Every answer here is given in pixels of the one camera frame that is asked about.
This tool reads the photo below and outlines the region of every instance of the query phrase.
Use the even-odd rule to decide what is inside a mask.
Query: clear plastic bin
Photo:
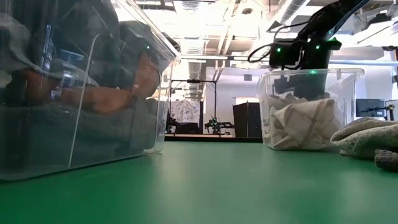
[[[258,83],[262,137],[275,150],[325,150],[355,115],[358,68],[284,70]]]
[[[0,179],[161,151],[175,42],[132,0],[0,3]]]

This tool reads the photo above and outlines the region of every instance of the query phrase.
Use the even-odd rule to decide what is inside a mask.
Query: cable
[[[309,52],[310,51],[310,44],[305,41],[305,40],[296,40],[295,42],[293,42],[293,44],[290,47],[293,47],[294,45],[299,44],[301,46],[301,51],[300,51],[300,58],[298,59],[298,64],[291,68],[291,67],[285,67],[283,65],[283,67],[288,68],[288,69],[292,69],[292,70],[297,70],[299,68],[301,68],[304,63],[307,61],[307,58],[309,57]]]
[[[390,8],[388,8],[388,10],[387,10],[387,14],[389,14],[389,16],[392,16],[390,11],[391,11],[391,8],[392,8],[393,5],[394,5],[394,2],[392,2]]]
[[[263,49],[264,47],[272,47],[274,44],[277,44],[277,43],[292,42],[292,41],[279,41],[279,42],[275,43],[276,37],[277,37],[278,33],[279,33],[282,29],[301,26],[301,25],[307,24],[307,23],[309,23],[309,22],[310,22],[310,21],[300,22],[300,23],[298,23],[298,24],[293,24],[293,25],[289,25],[289,26],[282,26],[282,27],[280,27],[279,29],[276,30],[276,32],[275,32],[275,34],[274,34],[274,40],[273,40],[274,42],[271,43],[271,44],[263,45],[263,46],[257,48],[256,50],[253,50],[253,51],[249,54],[249,56],[248,56],[248,62],[249,62],[249,63],[260,62],[262,59],[264,59],[264,58],[266,58],[268,55],[270,55],[270,54],[271,54],[271,50],[269,50],[266,54],[263,54],[259,59],[251,60],[251,58],[253,57],[253,55],[254,55],[255,53],[257,53],[259,50]]]
[[[214,89],[210,88],[210,85],[208,85],[208,84],[209,84],[209,83],[206,83],[207,87],[209,87],[209,90],[211,90],[211,91],[215,94],[216,101],[215,101],[215,108],[214,108],[214,110],[216,111],[216,110],[217,110],[217,103],[218,103],[218,96],[217,96],[217,92],[215,91],[215,86],[216,86],[216,84],[215,84],[215,83],[212,83],[213,86],[214,86]]]
[[[377,7],[377,8],[373,8],[373,6],[371,7],[371,10],[376,10],[376,9],[380,9],[381,7],[382,7],[382,5],[383,5],[383,2],[380,2],[380,5]]]
[[[310,22],[310,21],[306,21],[306,22],[300,22],[300,23],[298,23],[298,24],[289,25],[289,26],[282,26],[281,28],[279,28],[279,29],[276,30],[276,32],[275,32],[275,34],[274,34],[274,42],[275,42],[276,36],[278,35],[278,33],[279,33],[282,29],[301,26],[301,25],[307,24],[307,23],[309,23],[309,22]]]
[[[182,83],[182,82],[179,82],[179,83],[177,84],[177,86],[175,86],[174,88],[172,88],[172,89],[171,89],[171,92],[175,91],[175,89],[178,88],[178,87],[181,85],[181,83]]]
[[[357,19],[359,19],[359,21],[363,22],[363,23],[367,23],[365,21],[363,21],[358,15],[354,15]]]

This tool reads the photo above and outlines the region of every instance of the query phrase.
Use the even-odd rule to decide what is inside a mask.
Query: wall
[[[362,68],[365,76],[356,83],[356,97],[368,99],[391,100],[393,96],[392,67],[387,66],[358,66],[358,65],[329,65],[329,68]]]

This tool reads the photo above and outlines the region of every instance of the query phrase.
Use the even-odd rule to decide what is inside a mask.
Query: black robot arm
[[[269,44],[271,50],[260,60],[269,55],[269,66],[282,70],[328,68],[331,51],[339,50],[341,47],[341,43],[331,37],[367,2],[369,0],[339,0],[323,7],[310,18],[296,38],[275,39],[274,43]],[[259,61],[250,58],[265,46],[253,51],[248,61]],[[294,75],[289,81],[281,77],[274,82],[275,92],[282,94],[293,90],[294,96],[298,98],[314,100],[325,93],[326,76],[327,72],[319,72],[316,75]]]

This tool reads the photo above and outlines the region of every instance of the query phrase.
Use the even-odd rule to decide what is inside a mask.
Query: green tabletop
[[[398,223],[398,174],[339,154],[167,142],[161,154],[0,185],[0,223]]]

